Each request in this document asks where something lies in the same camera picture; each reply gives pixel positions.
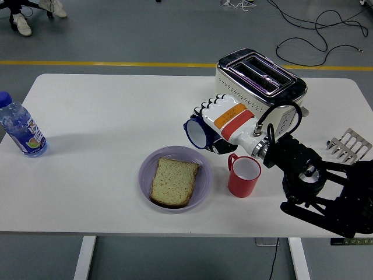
label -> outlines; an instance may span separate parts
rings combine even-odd
[[[217,118],[214,121],[214,125],[221,129],[226,123],[228,123],[230,120],[232,120],[235,116],[242,113],[244,110],[246,110],[246,106],[242,103],[238,103],[228,111],[226,111],[224,114],[222,114],[219,118]]]
[[[224,129],[221,131],[221,135],[225,140],[229,141],[232,134],[253,117],[253,113],[246,109],[242,114],[238,115],[237,118],[233,119],[229,124],[227,124],[226,127],[224,127]]]
[[[25,129],[9,135],[21,151],[27,155],[40,151],[46,142],[44,135],[31,117],[27,121]]]

yellow floor line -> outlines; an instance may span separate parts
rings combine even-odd
[[[109,61],[22,61],[2,60],[0,65],[55,65],[55,66],[119,66],[119,67],[180,67],[215,68],[215,63],[173,63],[173,62],[109,62]],[[373,67],[360,66],[297,66],[282,65],[286,69],[331,70],[331,71],[373,71]]]
[[[18,61],[3,60],[2,65],[67,65],[67,66],[127,66],[127,67],[198,67],[214,68],[214,63],[172,63],[172,62],[103,62],[103,61]]]

water bottle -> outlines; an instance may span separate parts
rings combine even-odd
[[[47,140],[30,113],[8,92],[0,92],[0,123],[24,155],[40,156],[47,150]]]

bottle label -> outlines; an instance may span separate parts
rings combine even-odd
[[[27,127],[22,132],[12,133],[10,136],[22,152],[27,155],[40,151],[46,143],[44,135],[31,117],[27,121]]]

bread slice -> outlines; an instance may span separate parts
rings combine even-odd
[[[150,200],[165,208],[188,205],[199,165],[160,157],[152,183]]]

